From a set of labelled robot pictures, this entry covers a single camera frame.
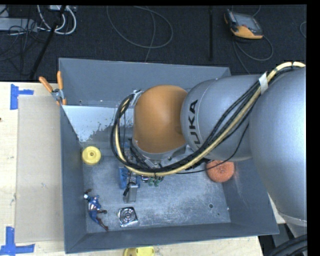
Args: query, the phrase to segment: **orange object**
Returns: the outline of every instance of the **orange object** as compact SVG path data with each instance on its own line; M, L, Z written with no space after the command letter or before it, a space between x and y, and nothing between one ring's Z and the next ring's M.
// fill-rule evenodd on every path
M64 88L64 83L62 81L61 71L58 71L56 73L56 80L58 82L59 90L62 90Z
M52 88L52 86L48 83L47 79L45 79L43 76L39 76L39 81L41 82L41 84L43 84L43 86L47 89L47 91L49 93L52 93L52 91L54 90Z
M133 139L140 149L152 154L183 146L180 113L187 92L176 85L147 89L134 107Z
M208 162L205 166L205 168L207 169L206 173L208 174L209 178L214 182L226 182L234 175L235 164L233 162L222 162L223 161L221 160L214 160Z

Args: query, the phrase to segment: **blue figure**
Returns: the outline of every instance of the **blue figure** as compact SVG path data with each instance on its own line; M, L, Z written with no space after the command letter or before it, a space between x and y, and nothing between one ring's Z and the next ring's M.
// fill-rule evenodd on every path
M84 192L84 199L88 200L88 212L90 218L98 223L101 227L103 227L106 231L109 231L109 228L105 226L101 220L101 218L98 217L98 214L107 214L107 210L100 210L101 205L98 201L99 195L96 196L90 196L88 195L89 192L91 192L91 188L88 189L86 192Z

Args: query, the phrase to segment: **yellow cap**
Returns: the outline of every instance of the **yellow cap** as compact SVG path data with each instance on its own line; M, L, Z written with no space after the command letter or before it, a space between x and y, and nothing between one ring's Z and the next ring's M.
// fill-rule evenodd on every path
M101 159L101 152L95 146L88 146L82 152L82 160L90 166L97 164Z
M124 250L123 256L154 256L155 249L153 246L128 248Z

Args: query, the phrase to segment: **yellow cable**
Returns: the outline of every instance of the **yellow cable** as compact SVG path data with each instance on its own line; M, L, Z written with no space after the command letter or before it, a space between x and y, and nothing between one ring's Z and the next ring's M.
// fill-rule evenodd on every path
M286 62L283 64L278 65L275 69L273 69L270 74L267 76L267 81L270 82L271 79L276 75L276 73L280 70L282 70L283 68L287 68L287 67L291 67L291 66L296 66L296 67L304 67L305 65L301 62ZM176 169L170 170L170 171L164 171L164 172L145 172L145 171L140 171L137 170L135 168L132 168L128 165L126 165L126 167L138 174L138 175L143 175L143 176L147 176L147 177L153 177L154 175L162 177L162 176L168 176L168 175L172 175L172 174L176 174L180 171L183 171L191 166L193 166L194 164L196 164L199 160L201 160L202 158L204 158L209 152L211 152L224 138L225 136L228 134L228 132L241 120L241 118L245 115L245 113L248 111L248 109L253 105L253 103L257 100L257 98L259 97L261 93L261 87L258 87L258 89L255 91L255 93L253 94L253 96L250 98L250 100L247 102L247 104L241 109L241 111L239 112L239 114L235 117L235 119L231 122L231 124L226 128L226 130L210 145L208 146L202 153L200 153L198 156L196 156L194 159L192 159L191 161L189 161L188 163L186 163L183 166L180 166ZM116 150L118 151L119 157L125 162L125 158L121 152L121 147L120 147L120 142L119 142L119 133L118 133L118 124L115 125L115 145L116 145Z

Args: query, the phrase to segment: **gray bin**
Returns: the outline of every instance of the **gray bin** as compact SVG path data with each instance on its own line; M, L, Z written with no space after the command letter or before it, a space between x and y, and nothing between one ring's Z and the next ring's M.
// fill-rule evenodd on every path
M190 89L230 76L229 68L60 58L59 70L67 98L67 106L60 108L66 253L279 233L251 159L236 162L235 175L222 184L209 180L205 172L175 174L165 177L159 187L141 183L136 202L122 199L122 165L109 144L111 110L133 90L164 84ZM126 122L126 138L132 134L130 124ZM86 146L100 149L98 164L83 163ZM109 232L89 218L83 194L90 188L108 210L100 217ZM120 227L117 213L124 207L134 207L137 225Z

